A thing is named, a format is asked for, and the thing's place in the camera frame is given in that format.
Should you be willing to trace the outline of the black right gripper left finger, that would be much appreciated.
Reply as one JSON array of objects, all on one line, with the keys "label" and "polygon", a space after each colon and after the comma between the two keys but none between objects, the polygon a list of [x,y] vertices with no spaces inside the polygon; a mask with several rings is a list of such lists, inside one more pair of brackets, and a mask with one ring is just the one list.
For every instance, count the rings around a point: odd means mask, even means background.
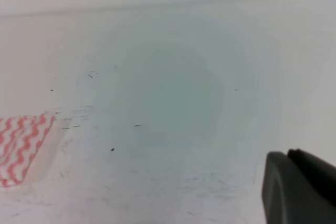
[{"label": "black right gripper left finger", "polygon": [[262,186],[267,223],[335,223],[335,179],[310,179],[287,154],[267,154]]}]

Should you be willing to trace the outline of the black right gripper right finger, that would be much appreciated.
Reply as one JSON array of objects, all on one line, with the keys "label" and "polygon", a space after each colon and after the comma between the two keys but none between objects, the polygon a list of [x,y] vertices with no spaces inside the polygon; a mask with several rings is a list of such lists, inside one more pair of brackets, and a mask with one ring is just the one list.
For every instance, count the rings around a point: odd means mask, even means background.
[{"label": "black right gripper right finger", "polygon": [[290,149],[288,157],[310,179],[335,179],[335,166],[300,149]]}]

